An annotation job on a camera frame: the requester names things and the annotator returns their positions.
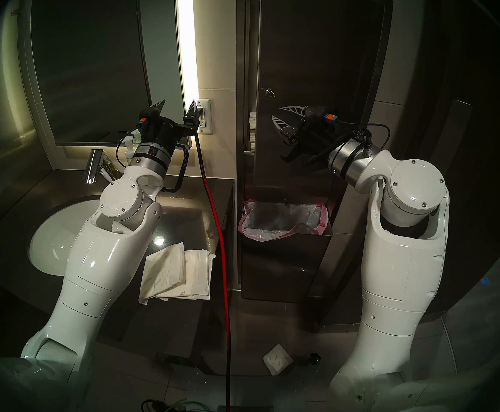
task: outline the wall outlet plate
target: wall outlet plate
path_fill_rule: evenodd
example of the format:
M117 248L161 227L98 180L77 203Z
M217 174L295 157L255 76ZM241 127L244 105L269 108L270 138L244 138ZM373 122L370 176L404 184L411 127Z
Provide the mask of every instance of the wall outlet plate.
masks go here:
M197 109L202 111L198 117L201 122L198 126L199 134L212 134L212 108L210 106L210 99L197 100Z

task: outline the mirror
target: mirror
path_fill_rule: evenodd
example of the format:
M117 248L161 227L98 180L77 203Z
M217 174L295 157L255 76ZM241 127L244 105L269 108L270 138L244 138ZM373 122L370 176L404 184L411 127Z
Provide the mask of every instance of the mirror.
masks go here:
M30 29L56 145L116 145L163 99L181 120L175 0L32 0Z

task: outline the countertop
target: countertop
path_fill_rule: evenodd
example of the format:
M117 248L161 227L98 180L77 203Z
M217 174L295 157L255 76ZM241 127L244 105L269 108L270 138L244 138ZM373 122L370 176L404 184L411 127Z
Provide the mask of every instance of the countertop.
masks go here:
M175 176L167 176L166 185L173 186L175 180ZM67 205L99 198L106 185L102 177L95 185L85 184L82 171L55 170L20 199L0 220L0 286L51 314L63 277L43 273L33 266L29 260L30 241L48 217ZM225 230L232 208L233 180L208 179L208 185ZM161 192L157 201L163 206L163 215L152 239L161 236L164 243L159 247L151 241L145 255L179 242L187 250L215 251L217 231L200 177L186 176L177 193ZM189 357L203 300L152 299L147 305L140 305L137 298L144 261L111 306L98 339L153 358L157 354Z

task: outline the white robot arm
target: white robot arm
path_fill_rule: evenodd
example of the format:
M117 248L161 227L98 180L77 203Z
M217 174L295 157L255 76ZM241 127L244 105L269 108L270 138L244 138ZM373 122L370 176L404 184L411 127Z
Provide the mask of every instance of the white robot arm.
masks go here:
M334 154L332 164L340 168L343 155L334 159ZM354 167L345 176L370 199L361 265L361 323L353 353L330 384L341 410L371 410L381 394L412 380L410 347L437 293L448 235L449 193L432 164L397 161L387 150L366 160L364 168L362 163L352 164L363 168L360 175ZM382 227L381 215L399 227L424 218L428 224L419 238L398 236ZM404 403L413 406L418 387L406 390Z
M132 280L159 223L162 210L155 198L163 188L172 153L180 138L194 135L198 127L194 102L183 125L161 117L161 104L140 112L142 142L122 177L110 180L103 190L99 208L84 223L69 251L50 319L23 348L22 358L31 368L18 369L17 374L40 391L36 409L65 410L81 399L103 318ZM151 194L139 185L143 176L157 182ZM46 385L42 380L33 382L36 374L45 375ZM45 386L45 391L51 390L48 395L42 393Z
M410 347L442 276L450 198L432 164L398 161L372 144L367 129L352 130L368 125L340 122L327 108L313 106L305 107L298 127L279 132L294 145L285 161L301 153L313 155L304 165L327 159L330 171L370 197L361 265L363 313L353 353L330 384L332 402L339 410L369 411L397 387L400 399L386 410L405 410L427 386L402 383L412 381ZM397 234L425 218L418 238Z

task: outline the black knob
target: black knob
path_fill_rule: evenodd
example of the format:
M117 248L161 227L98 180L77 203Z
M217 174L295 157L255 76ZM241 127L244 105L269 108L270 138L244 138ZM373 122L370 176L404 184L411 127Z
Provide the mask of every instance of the black knob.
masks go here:
M309 355L309 364L318 365L320 363L320 356L318 353L311 353Z

